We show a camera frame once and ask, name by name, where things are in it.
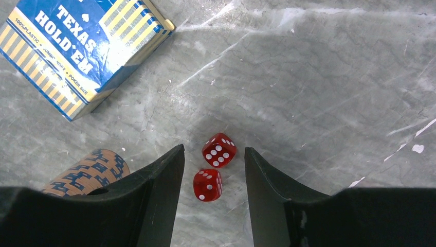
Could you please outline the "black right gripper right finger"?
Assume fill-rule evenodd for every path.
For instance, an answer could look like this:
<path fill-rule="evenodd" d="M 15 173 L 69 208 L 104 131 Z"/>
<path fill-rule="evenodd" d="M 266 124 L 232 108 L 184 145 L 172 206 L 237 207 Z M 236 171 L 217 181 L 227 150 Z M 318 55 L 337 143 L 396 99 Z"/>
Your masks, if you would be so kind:
<path fill-rule="evenodd" d="M 435 246 L 435 189 L 347 188 L 329 196 L 244 155 L 255 246 Z"/>

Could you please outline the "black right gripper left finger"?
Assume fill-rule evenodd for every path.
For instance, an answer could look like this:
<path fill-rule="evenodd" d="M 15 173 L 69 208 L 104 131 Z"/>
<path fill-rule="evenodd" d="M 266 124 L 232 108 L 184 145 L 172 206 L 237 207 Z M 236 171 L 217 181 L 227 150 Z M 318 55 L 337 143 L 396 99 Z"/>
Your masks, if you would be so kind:
<path fill-rule="evenodd" d="M 87 195 L 1 188 L 1 246 L 169 246 L 184 146 Z"/>

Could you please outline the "red die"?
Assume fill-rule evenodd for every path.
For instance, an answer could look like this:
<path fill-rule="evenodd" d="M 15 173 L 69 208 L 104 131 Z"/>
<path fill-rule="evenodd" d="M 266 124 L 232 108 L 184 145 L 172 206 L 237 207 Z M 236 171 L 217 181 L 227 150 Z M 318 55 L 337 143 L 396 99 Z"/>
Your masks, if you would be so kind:
<path fill-rule="evenodd" d="M 223 192 L 221 174 L 216 169 L 202 169 L 193 178 L 196 198 L 202 202 L 217 200 Z"/>
<path fill-rule="evenodd" d="M 213 135 L 202 148 L 203 158 L 213 168 L 222 168 L 228 165 L 236 153 L 235 143 L 222 132 Z"/>

